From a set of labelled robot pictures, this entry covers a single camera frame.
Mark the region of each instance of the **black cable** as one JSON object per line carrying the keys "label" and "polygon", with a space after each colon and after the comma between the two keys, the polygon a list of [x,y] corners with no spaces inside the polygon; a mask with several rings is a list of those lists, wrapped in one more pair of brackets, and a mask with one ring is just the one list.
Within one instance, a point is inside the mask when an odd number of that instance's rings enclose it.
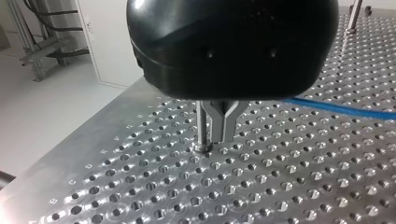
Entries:
{"label": "black cable", "polygon": [[48,58],[56,58],[56,59],[62,59],[62,58],[70,58],[70,57],[76,57],[76,56],[81,56],[81,55],[86,55],[90,54],[90,51],[88,49],[79,49],[76,51],[72,52],[53,52],[49,55],[47,55]]}
{"label": "black cable", "polygon": [[23,0],[23,3],[29,8],[29,10],[31,10],[35,14],[37,19],[43,25],[47,26],[49,29],[51,29],[53,31],[57,31],[57,32],[83,31],[81,27],[69,27],[69,28],[54,27],[54,26],[48,24],[46,21],[44,21],[43,18],[41,18],[41,16],[38,14],[39,12],[37,11],[37,9],[35,8],[35,6],[32,3],[32,0]]}
{"label": "black cable", "polygon": [[36,14],[40,15],[40,16],[58,16],[58,15],[65,15],[65,14],[73,14],[73,13],[78,13],[77,10],[69,10],[69,11],[60,11],[60,12],[39,12],[37,10],[35,10],[35,8],[31,7],[26,0],[23,0],[24,4],[27,6],[27,8],[29,10],[31,10],[32,12],[35,11]]}

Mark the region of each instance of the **white wall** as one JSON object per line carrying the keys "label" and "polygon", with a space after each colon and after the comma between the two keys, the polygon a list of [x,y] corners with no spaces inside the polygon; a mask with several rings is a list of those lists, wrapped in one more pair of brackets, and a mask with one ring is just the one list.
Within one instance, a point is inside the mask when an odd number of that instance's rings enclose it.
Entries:
{"label": "white wall", "polygon": [[[338,0],[340,6],[348,7],[353,5],[354,0]],[[363,6],[372,8],[396,9],[396,0],[363,0]]]}

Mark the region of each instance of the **perforated aluminum plate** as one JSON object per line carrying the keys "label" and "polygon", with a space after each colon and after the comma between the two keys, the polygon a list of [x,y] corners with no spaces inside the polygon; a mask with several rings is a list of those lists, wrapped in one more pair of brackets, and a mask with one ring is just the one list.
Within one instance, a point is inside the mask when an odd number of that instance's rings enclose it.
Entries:
{"label": "perforated aluminum plate", "polygon": [[[395,111],[396,20],[360,19],[357,35],[344,39],[348,17],[340,19],[320,79],[302,97]],[[141,102],[135,105],[143,105],[146,96],[136,97]],[[31,193],[15,203],[9,198],[17,196],[8,196],[24,195],[28,188],[21,181],[11,184],[18,191],[6,189],[0,196],[9,219],[19,221],[21,215],[34,224],[395,223],[394,120],[251,102],[238,120],[235,141],[199,154],[191,149],[197,134],[194,103],[163,96],[158,102],[137,116],[138,123],[121,123],[117,135],[96,136],[108,144],[75,153],[72,166],[56,161],[70,169],[56,174],[63,173],[71,190],[52,183],[49,172],[41,176],[49,181],[39,191],[48,190],[41,201],[28,202],[35,197]],[[88,163],[90,158],[95,163]],[[48,160],[37,165],[35,175],[43,172],[40,164],[56,167]],[[31,217],[14,211],[24,203],[46,212]]]}

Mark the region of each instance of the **metal bracket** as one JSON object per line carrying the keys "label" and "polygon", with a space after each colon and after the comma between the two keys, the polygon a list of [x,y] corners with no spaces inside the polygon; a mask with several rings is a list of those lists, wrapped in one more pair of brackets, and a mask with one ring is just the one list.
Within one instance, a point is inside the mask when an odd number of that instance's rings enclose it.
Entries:
{"label": "metal bracket", "polygon": [[248,101],[202,101],[201,104],[211,118],[210,141],[212,143],[232,142],[236,119],[248,108]]}
{"label": "metal bracket", "polygon": [[56,37],[52,37],[38,43],[37,45],[39,46],[39,48],[35,47],[35,49],[37,50],[28,53],[26,54],[26,56],[21,58],[22,66],[26,66],[30,63],[38,61],[51,54],[52,52],[69,45],[72,42],[71,40],[72,39],[70,37],[64,39],[57,39]]}

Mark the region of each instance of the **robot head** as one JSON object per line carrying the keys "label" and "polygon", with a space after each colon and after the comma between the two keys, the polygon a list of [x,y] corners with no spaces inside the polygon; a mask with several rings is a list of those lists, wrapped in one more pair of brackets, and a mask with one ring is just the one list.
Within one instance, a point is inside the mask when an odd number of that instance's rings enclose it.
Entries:
{"label": "robot head", "polygon": [[148,83],[194,100],[275,100],[318,78],[337,0],[129,0],[134,54]]}

